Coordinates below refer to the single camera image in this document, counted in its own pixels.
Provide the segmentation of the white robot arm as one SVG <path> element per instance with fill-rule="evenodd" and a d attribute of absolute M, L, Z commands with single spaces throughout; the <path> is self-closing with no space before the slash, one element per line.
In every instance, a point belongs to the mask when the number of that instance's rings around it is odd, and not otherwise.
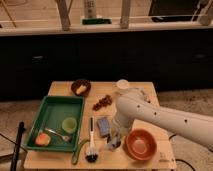
<path fill-rule="evenodd" d="M 145 121 L 213 150 L 213 117 L 153 105 L 140 89 L 121 94 L 115 103 L 110 136 L 121 139 L 134 120 Z"/>

